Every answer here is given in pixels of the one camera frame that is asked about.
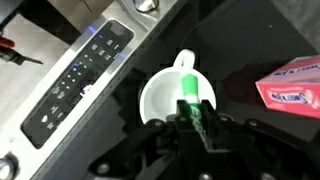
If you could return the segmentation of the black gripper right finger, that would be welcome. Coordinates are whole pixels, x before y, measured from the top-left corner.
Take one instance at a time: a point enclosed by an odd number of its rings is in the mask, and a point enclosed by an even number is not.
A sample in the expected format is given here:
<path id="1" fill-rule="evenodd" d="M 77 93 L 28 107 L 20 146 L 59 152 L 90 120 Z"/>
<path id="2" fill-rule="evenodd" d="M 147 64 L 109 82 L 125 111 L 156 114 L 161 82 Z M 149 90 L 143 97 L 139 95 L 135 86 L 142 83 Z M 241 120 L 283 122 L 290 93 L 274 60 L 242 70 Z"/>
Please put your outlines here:
<path id="1" fill-rule="evenodd" d="M 319 145 L 248 118 L 238 123 L 207 100 L 202 112 L 209 144 L 235 155 L 242 180 L 320 180 Z"/>

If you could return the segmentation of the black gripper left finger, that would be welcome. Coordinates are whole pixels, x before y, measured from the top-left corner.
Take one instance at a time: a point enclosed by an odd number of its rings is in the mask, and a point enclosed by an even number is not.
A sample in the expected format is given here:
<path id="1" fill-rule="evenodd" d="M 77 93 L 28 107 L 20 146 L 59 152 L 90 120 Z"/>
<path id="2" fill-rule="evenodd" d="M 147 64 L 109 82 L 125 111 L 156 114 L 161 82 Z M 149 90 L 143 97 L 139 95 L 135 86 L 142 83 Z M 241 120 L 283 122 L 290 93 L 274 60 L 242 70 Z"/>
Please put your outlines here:
<path id="1" fill-rule="evenodd" d="M 185 100 L 176 101 L 177 110 L 163 121 L 151 118 L 126 138 L 102 153 L 88 167 L 95 178 L 135 180 L 143 170 L 143 163 L 155 161 L 177 149 L 178 119 L 184 117 Z"/>

